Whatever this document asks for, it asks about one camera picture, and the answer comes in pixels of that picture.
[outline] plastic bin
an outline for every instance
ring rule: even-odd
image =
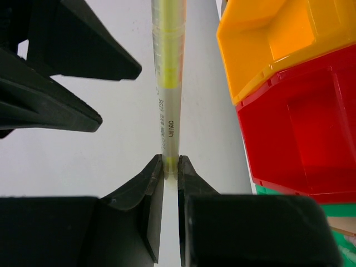
[[[356,42],[355,0],[233,0],[217,30],[233,104],[278,71]]]
[[[356,203],[356,45],[278,72],[236,111],[254,183]]]
[[[280,195],[280,192],[268,189],[263,186],[256,185],[256,191],[259,195]],[[334,204],[322,205],[322,208],[327,216],[332,217],[356,217],[356,204]],[[356,254],[356,248],[344,239],[344,236],[338,232],[333,231],[334,238],[337,244],[343,248],[350,250]],[[344,260],[344,267],[356,267],[347,255],[342,253]]]

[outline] orange bin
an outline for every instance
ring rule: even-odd
[[[233,104],[278,71],[356,43],[356,0],[231,0],[217,30]]]

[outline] yellow plastic container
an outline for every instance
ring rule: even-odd
[[[273,74],[356,43],[356,0],[229,0],[217,29],[233,104]]]

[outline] green plastic container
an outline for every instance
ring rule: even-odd
[[[256,191],[259,195],[281,195],[280,192],[268,189],[266,187],[256,185]],[[356,217],[356,204],[329,204],[322,205],[322,208],[327,216],[331,217]],[[344,267],[356,267],[355,259],[350,259],[347,251],[356,255],[356,248],[353,244],[344,239],[344,235],[333,231],[334,238],[342,252]]]

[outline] white table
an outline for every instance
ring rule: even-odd
[[[104,196],[160,153],[151,1],[87,0],[112,35],[142,64],[136,81],[56,80],[103,117],[96,133],[15,130],[0,141],[0,195]],[[215,37],[214,0],[187,4],[181,154],[222,193],[251,193],[240,127]],[[161,266],[179,266],[177,221],[162,222]]]

